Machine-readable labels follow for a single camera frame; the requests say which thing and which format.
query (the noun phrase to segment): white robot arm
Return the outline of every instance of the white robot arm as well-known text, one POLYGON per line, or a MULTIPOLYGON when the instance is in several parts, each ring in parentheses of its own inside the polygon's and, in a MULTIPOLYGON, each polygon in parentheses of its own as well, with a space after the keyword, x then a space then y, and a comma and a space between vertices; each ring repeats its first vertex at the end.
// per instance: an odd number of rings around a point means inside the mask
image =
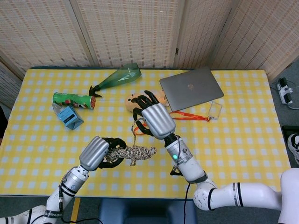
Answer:
POLYGON ((174 134, 176 125, 165 107, 151 92, 145 93, 150 99, 139 96, 131 100, 141 107, 133 110, 133 118, 144 134, 164 139, 167 152, 186 181, 197 184, 193 201, 199 209, 213 210, 224 206, 268 208, 281 210, 279 224, 299 223, 299 168, 291 168, 282 174, 281 192, 262 183, 235 182, 218 189, 184 141, 174 134), (137 120, 137 115, 143 117, 148 129, 137 120))
POLYGON ((114 166, 105 165, 105 155, 111 147, 126 147, 121 139, 95 137, 80 155, 80 165, 69 170, 58 188, 48 198, 47 205, 37 206, 17 216, 0 218, 0 224, 54 224, 61 218, 68 203, 73 199, 78 190, 88 178, 88 172, 98 167, 114 167, 122 160, 117 161, 114 166))

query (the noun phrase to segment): braided rope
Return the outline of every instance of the braided rope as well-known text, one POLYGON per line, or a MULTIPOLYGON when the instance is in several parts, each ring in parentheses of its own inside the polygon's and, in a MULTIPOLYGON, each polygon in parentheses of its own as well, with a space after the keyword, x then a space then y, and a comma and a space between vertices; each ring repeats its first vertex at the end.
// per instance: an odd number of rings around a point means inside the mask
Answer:
POLYGON ((110 149, 106 155, 107 162, 113 162, 119 158, 131 160, 130 166, 136 165, 136 160, 147 160, 156 154, 157 150, 155 147, 148 149, 143 146, 127 146, 125 148, 113 148, 110 149))

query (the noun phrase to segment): clear badge holder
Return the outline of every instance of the clear badge holder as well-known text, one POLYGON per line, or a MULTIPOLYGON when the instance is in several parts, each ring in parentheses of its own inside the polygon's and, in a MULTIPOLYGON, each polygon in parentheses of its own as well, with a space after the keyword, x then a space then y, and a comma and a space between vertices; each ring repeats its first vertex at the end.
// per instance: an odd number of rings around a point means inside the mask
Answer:
POLYGON ((221 104, 218 104, 218 103, 212 101, 210 110, 208 112, 209 119, 218 120, 221 109, 222 109, 221 104))

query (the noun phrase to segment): orange lanyard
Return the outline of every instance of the orange lanyard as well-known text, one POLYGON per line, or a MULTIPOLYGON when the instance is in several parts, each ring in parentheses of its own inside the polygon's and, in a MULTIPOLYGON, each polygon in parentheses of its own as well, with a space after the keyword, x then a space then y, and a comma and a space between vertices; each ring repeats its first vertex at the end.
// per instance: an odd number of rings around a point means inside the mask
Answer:
MULTIPOLYGON (((186 112, 181 112, 181 111, 173 111, 173 112, 170 112, 169 114, 172 114, 172 113, 178 113, 178 114, 181 114, 181 115, 187 117, 187 118, 172 118, 174 120, 205 120, 207 122, 210 121, 209 117, 203 117, 203 116, 195 115, 195 114, 191 114, 191 113, 186 113, 186 112)), ((143 135, 143 133, 137 133, 137 130, 139 130, 139 127, 136 127, 134 129, 134 133, 136 135, 143 135)))

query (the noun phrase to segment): shoe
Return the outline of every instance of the shoe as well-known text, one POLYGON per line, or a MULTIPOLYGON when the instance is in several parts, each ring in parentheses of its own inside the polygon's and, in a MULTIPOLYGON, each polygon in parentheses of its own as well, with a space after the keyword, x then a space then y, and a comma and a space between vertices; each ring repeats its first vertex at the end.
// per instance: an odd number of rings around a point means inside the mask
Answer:
POLYGON ((295 161, 299 165, 299 134, 292 134, 288 138, 288 147, 294 154, 295 161))

